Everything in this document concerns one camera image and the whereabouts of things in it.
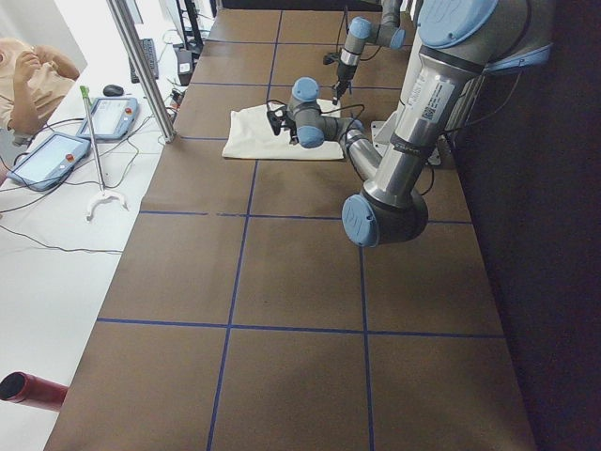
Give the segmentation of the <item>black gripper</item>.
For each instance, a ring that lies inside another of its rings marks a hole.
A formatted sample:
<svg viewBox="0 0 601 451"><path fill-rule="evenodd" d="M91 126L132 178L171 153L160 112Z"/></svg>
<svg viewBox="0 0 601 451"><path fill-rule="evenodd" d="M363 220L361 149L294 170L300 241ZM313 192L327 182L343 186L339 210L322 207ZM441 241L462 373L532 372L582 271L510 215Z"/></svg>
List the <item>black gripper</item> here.
<svg viewBox="0 0 601 451"><path fill-rule="evenodd" d="M284 121L284 129L289 133L289 144L296 146L299 143L297 124L292 119L286 119Z"/></svg>
<svg viewBox="0 0 601 451"><path fill-rule="evenodd" d="M344 94L351 85L356 73L356 66L339 63L337 67L337 81L332 89L332 105L338 105L338 94Z"/></svg>

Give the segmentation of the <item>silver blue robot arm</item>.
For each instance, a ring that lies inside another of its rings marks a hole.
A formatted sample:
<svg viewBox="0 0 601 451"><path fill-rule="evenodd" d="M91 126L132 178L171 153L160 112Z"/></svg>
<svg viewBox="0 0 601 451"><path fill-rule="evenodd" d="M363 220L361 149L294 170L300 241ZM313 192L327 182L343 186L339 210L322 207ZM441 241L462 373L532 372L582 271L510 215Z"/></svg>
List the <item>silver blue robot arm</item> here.
<svg viewBox="0 0 601 451"><path fill-rule="evenodd" d="M423 231L427 206L415 184L472 79L546 63L555 5L551 1L426 1L418 11L408 71L384 151L354 118L327 117L318 86L302 77L290 101L267 117L274 132L316 148L340 144L363 181L342 209L347 236L361 247L410 241Z"/></svg>
<svg viewBox="0 0 601 451"><path fill-rule="evenodd" d="M379 3L382 7L380 21L373 23L364 17L353 18L342 48L332 55L337 64L336 82L332 86L334 105L350 90L366 44L400 50L405 43L407 31L401 27L402 1Z"/></svg>

